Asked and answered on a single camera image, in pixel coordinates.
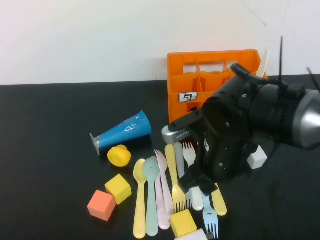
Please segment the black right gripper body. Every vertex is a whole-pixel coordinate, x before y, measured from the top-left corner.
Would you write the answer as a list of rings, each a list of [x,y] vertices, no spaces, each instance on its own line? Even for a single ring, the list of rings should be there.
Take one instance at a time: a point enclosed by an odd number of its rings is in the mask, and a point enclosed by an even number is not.
[[[253,153],[251,140],[233,146],[219,142],[205,145],[205,140],[199,143],[195,163],[187,171],[201,174],[198,185],[208,181],[229,182],[242,173],[246,160]]]

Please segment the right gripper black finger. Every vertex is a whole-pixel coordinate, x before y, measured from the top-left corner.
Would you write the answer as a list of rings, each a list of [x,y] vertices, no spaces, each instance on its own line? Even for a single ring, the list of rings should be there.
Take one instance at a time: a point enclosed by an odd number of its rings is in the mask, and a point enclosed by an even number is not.
[[[188,171],[178,180],[178,185],[184,193],[187,193],[191,188],[197,187],[199,185],[198,181],[200,177],[200,173]]]
[[[215,192],[218,189],[218,187],[213,181],[202,182],[199,185],[199,188],[205,196],[211,195],[213,192]]]

